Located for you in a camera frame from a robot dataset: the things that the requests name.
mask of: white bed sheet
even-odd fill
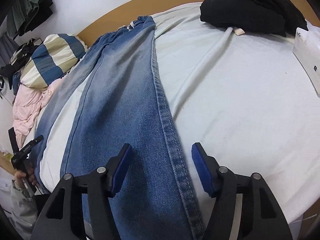
[[[191,159],[195,142],[235,173],[261,173],[290,223],[320,197],[320,99],[290,39],[217,29],[200,22],[200,4],[153,18],[160,78],[204,222],[214,202]],[[82,86],[58,116],[41,161],[51,191],[66,144],[59,134],[71,129],[65,120],[73,120]]]

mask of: pillow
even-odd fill
[[[87,52],[77,36],[52,34],[35,50],[21,73],[20,81],[29,88],[44,89],[61,78]]]

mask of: headboard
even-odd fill
[[[181,4],[201,1],[203,0],[132,0],[100,17],[81,31],[78,36],[87,46],[91,46],[99,36],[107,32],[116,31],[123,25],[129,25],[138,16],[152,15]],[[290,1],[302,12],[308,21],[320,27],[318,17],[306,0]]]

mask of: person's arm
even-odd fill
[[[33,170],[28,170],[29,180],[33,185],[37,184]],[[33,227],[37,221],[36,202],[29,196],[28,191],[24,188],[21,178],[26,176],[22,171],[17,171],[12,181],[11,200],[12,216],[9,218],[12,225],[24,240],[29,240]]]

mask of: person's hand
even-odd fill
[[[31,167],[28,168],[28,174],[29,174],[29,181],[32,183],[32,185],[36,185],[38,182],[36,180],[36,176],[34,175],[33,168]],[[26,174],[22,171],[16,171],[16,173],[14,174],[15,182],[19,187],[24,188],[22,178],[25,178],[25,177],[26,177]]]

